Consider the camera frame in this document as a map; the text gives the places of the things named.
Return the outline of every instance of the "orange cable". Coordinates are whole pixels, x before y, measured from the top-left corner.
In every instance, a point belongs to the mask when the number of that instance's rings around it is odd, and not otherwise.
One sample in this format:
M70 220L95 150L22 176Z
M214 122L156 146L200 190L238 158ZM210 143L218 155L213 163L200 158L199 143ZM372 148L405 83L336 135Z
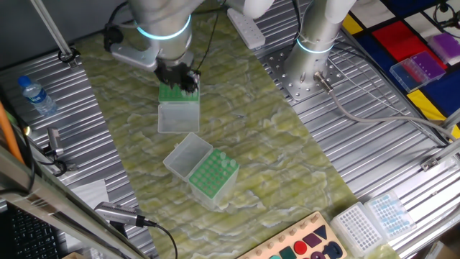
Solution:
M24 160L22 160L21 152L19 151L19 147L16 142L16 137L13 133L12 125L9 123L8 116L6 115L5 108L3 104L0 102L0 125L3 129L3 133L5 134L6 143L8 143L9 151L14 155L19 162L24 164Z

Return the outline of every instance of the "blue panel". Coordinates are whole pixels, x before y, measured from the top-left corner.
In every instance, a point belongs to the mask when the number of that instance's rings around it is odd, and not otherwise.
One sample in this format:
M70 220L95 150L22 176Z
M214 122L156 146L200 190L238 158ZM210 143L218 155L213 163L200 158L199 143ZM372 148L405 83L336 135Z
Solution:
M364 35L356 39L358 43L371 55L372 58L380 65L380 67L387 73L387 76L393 79L395 85L401 90L405 89L397 82L397 80L390 73L392 65L396 64L391 56L369 35Z
M420 9L427 9L434 4L436 0L382 0L393 14L405 17L408 14L417 12Z
M449 116L460 108L459 82L460 71L456 71L424 86L423 91L439 109Z

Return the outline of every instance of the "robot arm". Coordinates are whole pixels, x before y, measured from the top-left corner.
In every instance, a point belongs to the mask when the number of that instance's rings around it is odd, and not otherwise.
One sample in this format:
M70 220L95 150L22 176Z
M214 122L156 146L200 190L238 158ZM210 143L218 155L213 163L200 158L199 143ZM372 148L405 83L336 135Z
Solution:
M274 0L228 0L229 6L255 19L262 16ZM139 33L149 42L143 52L121 45L121 40L106 47L125 63L155 72L171 88L194 92L199 72L192 71L193 54L188 51L192 40L191 14L203 0L128 0Z

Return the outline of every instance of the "black keyboard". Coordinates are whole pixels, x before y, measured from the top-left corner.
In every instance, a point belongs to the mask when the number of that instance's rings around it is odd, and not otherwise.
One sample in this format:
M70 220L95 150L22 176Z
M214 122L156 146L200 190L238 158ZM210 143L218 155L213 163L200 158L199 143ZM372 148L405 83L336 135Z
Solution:
M59 259L57 232L48 223L8 204L0 214L0 255L16 259Z

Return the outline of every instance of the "power strip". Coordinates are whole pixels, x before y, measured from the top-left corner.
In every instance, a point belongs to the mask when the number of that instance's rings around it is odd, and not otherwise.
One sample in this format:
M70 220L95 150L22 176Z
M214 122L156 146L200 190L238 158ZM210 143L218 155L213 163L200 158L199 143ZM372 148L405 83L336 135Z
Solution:
M265 36L253 19L232 8L227 11L227 16L249 49L255 49L265 44Z

